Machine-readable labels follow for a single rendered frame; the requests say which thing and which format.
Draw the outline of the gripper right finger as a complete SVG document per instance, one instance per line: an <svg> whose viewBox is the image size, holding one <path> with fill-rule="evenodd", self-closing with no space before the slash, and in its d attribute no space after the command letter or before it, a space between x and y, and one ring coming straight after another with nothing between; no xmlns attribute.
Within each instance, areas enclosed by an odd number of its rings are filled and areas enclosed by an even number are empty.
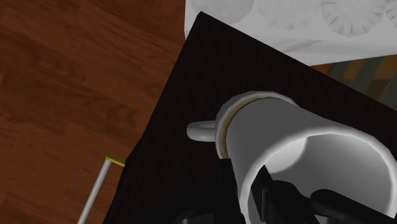
<svg viewBox="0 0 397 224"><path fill-rule="evenodd" d="M287 181L273 180L263 166L251 185L251 193L261 221L266 224L397 224L391 218L337 192L320 189L310 197L302 195Z"/></svg>

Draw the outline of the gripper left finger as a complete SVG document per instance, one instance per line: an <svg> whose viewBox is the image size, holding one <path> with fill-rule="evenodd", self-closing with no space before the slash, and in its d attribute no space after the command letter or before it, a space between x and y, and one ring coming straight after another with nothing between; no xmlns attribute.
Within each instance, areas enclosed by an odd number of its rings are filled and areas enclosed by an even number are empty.
<svg viewBox="0 0 397 224"><path fill-rule="evenodd" d="M219 160L219 181L204 190L198 204L177 218L177 224L246 224L229 158Z"/></svg>

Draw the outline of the white cup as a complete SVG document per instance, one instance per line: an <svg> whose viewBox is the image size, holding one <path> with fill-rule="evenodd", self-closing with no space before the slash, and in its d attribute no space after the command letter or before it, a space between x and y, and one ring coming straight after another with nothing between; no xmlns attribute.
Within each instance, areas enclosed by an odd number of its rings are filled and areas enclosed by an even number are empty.
<svg viewBox="0 0 397 224"><path fill-rule="evenodd" d="M251 185L262 167L293 183L304 196L329 189L394 217L397 161L373 136L281 99L240 109L226 132L226 148L247 224L261 224Z"/></svg>

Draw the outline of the orange and grey patterned rug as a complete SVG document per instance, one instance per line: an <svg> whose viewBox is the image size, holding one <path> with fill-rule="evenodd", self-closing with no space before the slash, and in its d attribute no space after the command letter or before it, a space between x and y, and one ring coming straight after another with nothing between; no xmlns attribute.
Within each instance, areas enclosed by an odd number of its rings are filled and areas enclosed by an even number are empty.
<svg viewBox="0 0 397 224"><path fill-rule="evenodd" d="M397 111L397 55L321 64L312 68Z"/></svg>

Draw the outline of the dark wooden table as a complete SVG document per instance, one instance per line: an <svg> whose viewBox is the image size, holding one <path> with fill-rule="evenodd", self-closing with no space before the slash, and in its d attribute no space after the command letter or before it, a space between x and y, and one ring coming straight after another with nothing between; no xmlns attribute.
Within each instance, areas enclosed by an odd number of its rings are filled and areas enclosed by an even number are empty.
<svg viewBox="0 0 397 224"><path fill-rule="evenodd" d="M217 181L214 145L188 139L186 126L213 119L229 98L250 90L280 93L303 109L366 132L397 160L397 111L200 13L127 157L102 224L139 224L171 195L197 194Z"/></svg>

